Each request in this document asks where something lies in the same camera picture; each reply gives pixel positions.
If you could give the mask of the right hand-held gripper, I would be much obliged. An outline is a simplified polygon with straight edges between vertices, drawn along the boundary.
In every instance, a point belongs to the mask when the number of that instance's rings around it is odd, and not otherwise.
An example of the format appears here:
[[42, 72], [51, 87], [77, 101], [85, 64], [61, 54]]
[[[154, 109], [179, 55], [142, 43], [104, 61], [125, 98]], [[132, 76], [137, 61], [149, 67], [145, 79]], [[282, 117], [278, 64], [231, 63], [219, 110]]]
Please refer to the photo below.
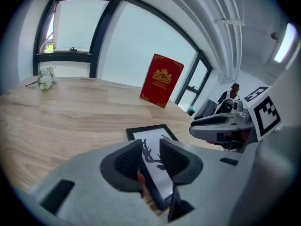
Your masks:
[[[212, 115], [195, 120], [189, 132], [198, 139], [216, 143], [228, 151], [243, 151], [251, 143], [263, 139], [281, 123], [280, 116], [267, 91], [269, 87], [260, 86], [243, 99], [238, 95], [239, 86], [232, 86], [218, 100], [216, 113], [231, 115]], [[250, 128], [239, 128], [239, 125]]]

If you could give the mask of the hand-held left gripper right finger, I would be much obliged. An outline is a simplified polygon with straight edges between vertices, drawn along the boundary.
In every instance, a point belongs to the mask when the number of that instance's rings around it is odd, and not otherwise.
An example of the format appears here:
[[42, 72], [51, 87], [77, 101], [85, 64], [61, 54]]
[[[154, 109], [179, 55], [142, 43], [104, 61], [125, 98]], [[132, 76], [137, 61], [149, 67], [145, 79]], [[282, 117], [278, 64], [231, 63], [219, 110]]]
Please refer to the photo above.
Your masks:
[[203, 169], [201, 158], [191, 148], [175, 140], [159, 140], [161, 162], [175, 186], [191, 184]]

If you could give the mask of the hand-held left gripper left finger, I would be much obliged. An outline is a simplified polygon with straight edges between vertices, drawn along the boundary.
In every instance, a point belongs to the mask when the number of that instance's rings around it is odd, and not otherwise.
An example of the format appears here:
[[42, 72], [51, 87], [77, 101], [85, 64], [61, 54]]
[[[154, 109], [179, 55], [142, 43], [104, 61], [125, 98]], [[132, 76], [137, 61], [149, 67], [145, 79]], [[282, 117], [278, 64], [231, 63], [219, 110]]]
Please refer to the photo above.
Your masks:
[[143, 192], [138, 181], [138, 170], [142, 160], [142, 141], [128, 141], [127, 145], [108, 154], [101, 161], [102, 177], [121, 192]]

